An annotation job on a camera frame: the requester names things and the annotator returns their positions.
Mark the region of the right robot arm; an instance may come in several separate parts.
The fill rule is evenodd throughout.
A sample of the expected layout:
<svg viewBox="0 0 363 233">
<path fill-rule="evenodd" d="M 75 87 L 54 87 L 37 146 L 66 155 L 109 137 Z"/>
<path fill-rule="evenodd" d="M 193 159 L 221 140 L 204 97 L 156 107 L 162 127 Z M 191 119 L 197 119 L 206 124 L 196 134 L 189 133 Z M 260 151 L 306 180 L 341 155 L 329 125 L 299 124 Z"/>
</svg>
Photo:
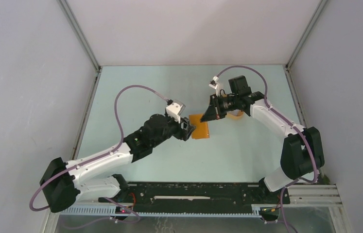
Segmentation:
<svg viewBox="0 0 363 233">
<path fill-rule="evenodd" d="M 318 177 L 318 169 L 324 163 L 320 132 L 315 127 L 306 128 L 286 118 L 261 92 L 252 92 L 244 76 L 229 80 L 230 94 L 226 94 L 218 77 L 213 77 L 209 86 L 215 90 L 210 96 L 209 106 L 201 117 L 201 122 L 219 120 L 227 113 L 240 110 L 261 122 L 283 141 L 280 166 L 260 180 L 258 197 L 270 203 L 277 197 L 277 191 L 308 173 L 313 180 Z"/>
</svg>

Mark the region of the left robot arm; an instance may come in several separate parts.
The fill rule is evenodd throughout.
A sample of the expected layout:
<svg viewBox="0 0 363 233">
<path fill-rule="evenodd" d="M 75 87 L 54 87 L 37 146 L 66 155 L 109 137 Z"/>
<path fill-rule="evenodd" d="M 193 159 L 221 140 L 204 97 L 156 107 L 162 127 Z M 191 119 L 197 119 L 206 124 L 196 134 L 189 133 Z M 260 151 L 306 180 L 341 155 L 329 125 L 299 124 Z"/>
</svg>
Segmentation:
<svg viewBox="0 0 363 233">
<path fill-rule="evenodd" d="M 64 211 L 79 200 L 113 198 L 117 202 L 127 200 L 129 189 L 116 167 L 134 163 L 153 152 L 164 141 L 174 137 L 187 141 L 195 126 L 188 118 L 180 121 L 168 115 L 154 114 L 138 130 L 124 137 L 106 150 L 84 159 L 64 162 L 53 159 L 44 172 L 40 185 L 53 213 Z"/>
</svg>

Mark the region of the orange leather card holder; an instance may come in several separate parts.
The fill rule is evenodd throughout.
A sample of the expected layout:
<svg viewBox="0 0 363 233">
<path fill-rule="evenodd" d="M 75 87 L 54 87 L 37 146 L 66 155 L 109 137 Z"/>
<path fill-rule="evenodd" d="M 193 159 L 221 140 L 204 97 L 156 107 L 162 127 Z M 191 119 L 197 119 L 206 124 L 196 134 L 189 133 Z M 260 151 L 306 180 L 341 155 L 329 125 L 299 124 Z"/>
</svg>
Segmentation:
<svg viewBox="0 0 363 233">
<path fill-rule="evenodd" d="M 208 139 L 210 138 L 209 135 L 209 128 L 207 122 L 200 122 L 200 118 L 203 114 L 193 114 L 189 115 L 189 119 L 191 122 L 196 126 L 196 129 L 191 135 L 192 139 Z"/>
</svg>

